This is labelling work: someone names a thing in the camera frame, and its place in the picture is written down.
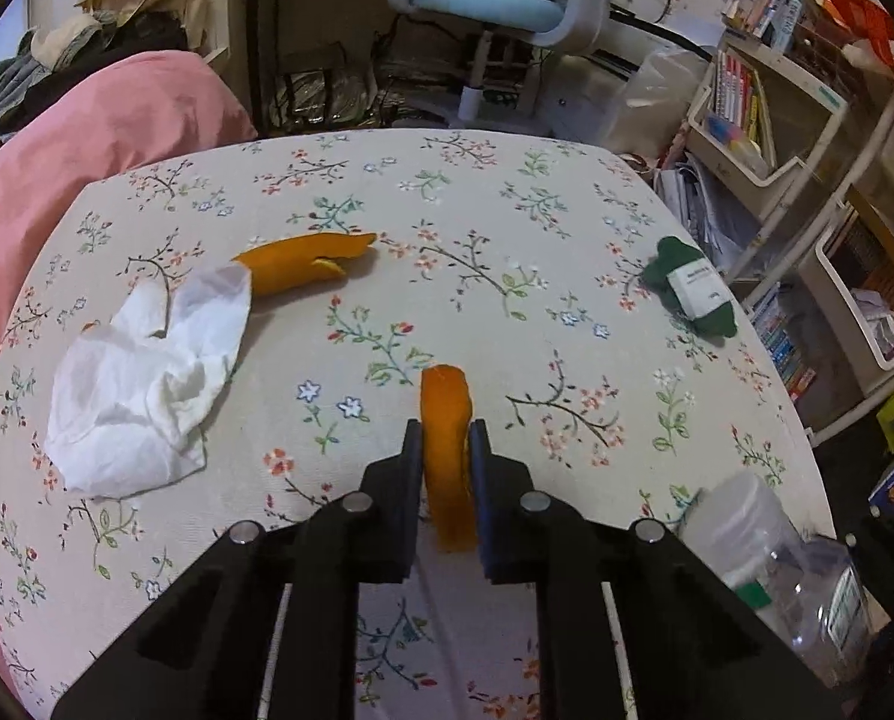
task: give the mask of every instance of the stack of books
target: stack of books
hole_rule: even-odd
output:
[[[711,111],[740,127],[767,167],[776,170],[770,110],[757,69],[743,61],[737,52],[727,49],[718,52],[715,70]]]
[[[724,0],[724,23],[729,28],[786,52],[806,0]]]
[[[813,384],[817,372],[806,364],[787,332],[789,316],[781,306],[780,292],[780,285],[773,285],[770,292],[757,304],[751,321],[760,340],[770,352],[770,360],[777,368],[787,394],[796,403]]]

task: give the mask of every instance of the blue seat cushion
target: blue seat cushion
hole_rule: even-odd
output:
[[[434,13],[449,13],[527,32],[547,32],[564,15],[561,7],[550,0],[410,0],[410,4]]]

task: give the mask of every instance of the clear plastic container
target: clear plastic container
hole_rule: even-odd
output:
[[[745,470],[705,493],[680,535],[825,685],[860,673],[871,625],[847,547],[804,541],[759,476]]]

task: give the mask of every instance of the metal screw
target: metal screw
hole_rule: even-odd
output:
[[[242,519],[230,526],[228,535],[235,544],[247,544],[261,535],[261,526],[249,519]]]
[[[531,490],[520,496],[520,508],[525,512],[537,514],[537,512],[546,512],[550,507],[551,496],[540,490]]]
[[[367,493],[361,493],[360,490],[344,495],[343,502],[340,503],[340,506],[343,506],[345,512],[350,512],[350,514],[363,514],[364,512],[369,511],[370,507],[373,505],[374,499]]]
[[[667,528],[655,519],[642,519],[633,526],[633,532],[636,533],[640,541],[647,541],[647,543],[653,544],[664,538]]]

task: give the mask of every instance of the desk leg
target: desk leg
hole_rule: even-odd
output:
[[[263,122],[263,103],[261,102],[260,46],[257,26],[257,0],[244,0],[244,15],[247,21],[247,83],[250,85],[250,116],[254,119],[254,127],[266,136]]]

